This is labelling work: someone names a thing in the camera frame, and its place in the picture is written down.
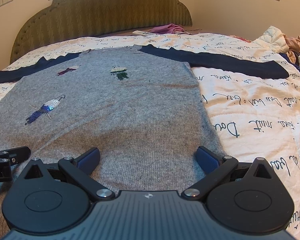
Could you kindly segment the tan crumpled garment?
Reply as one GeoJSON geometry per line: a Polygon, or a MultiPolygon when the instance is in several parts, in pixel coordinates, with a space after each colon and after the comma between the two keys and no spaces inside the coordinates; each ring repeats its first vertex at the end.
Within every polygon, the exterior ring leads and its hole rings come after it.
{"type": "Polygon", "coordinates": [[[298,57],[300,56],[300,36],[297,38],[287,37],[283,35],[288,46],[287,56],[291,63],[296,64],[298,57]]]}

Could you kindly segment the white puffy jacket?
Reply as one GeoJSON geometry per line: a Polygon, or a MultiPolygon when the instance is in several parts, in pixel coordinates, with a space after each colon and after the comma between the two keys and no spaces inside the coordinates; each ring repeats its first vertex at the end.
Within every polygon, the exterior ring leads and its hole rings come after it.
{"type": "Polygon", "coordinates": [[[260,37],[252,41],[266,50],[274,53],[287,53],[289,46],[286,43],[284,33],[275,26],[270,26],[260,37]]]}

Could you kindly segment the olive green upholstered headboard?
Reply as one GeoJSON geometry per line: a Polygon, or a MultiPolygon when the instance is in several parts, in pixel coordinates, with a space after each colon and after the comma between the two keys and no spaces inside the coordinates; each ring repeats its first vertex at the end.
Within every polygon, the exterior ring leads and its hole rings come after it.
{"type": "Polygon", "coordinates": [[[170,23],[192,25],[179,0],[52,0],[19,30],[10,62],[57,42],[170,23]]]}

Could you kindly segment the white remote control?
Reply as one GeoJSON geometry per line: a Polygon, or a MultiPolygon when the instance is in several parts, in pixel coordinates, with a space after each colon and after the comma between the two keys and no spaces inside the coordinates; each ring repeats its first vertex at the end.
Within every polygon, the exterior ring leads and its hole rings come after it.
{"type": "Polygon", "coordinates": [[[132,32],[133,35],[135,36],[153,36],[155,33],[150,33],[148,31],[141,31],[141,30],[135,30],[132,32]]]}

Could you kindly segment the grey sweater navy sleeves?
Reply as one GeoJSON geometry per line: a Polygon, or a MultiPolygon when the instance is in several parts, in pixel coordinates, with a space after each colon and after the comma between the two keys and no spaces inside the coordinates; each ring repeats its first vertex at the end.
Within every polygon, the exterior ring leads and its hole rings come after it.
{"type": "Polygon", "coordinates": [[[294,204],[263,158],[225,155],[186,62],[91,50],[0,101],[0,239],[288,239],[294,204]]]}

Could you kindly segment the white script-print bed quilt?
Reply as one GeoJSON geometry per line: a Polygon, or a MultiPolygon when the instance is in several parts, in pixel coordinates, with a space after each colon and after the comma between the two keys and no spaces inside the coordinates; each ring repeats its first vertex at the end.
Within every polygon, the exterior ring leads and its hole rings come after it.
{"type": "Polygon", "coordinates": [[[6,68],[79,57],[0,84],[0,150],[54,163],[97,147],[92,176],[114,192],[184,191],[204,173],[202,145],[241,162],[263,157],[294,201],[300,239],[300,72],[278,53],[219,34],[83,37],[6,68]]]}

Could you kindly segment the purple garment by headboard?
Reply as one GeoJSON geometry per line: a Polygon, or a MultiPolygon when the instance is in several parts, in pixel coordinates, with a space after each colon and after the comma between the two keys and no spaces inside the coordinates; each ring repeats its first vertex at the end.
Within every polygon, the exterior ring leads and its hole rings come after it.
{"type": "Polygon", "coordinates": [[[154,34],[187,34],[189,35],[190,33],[185,31],[183,27],[170,23],[167,25],[161,25],[161,26],[157,26],[154,27],[152,29],[149,30],[150,33],[154,33],[154,34]]]}

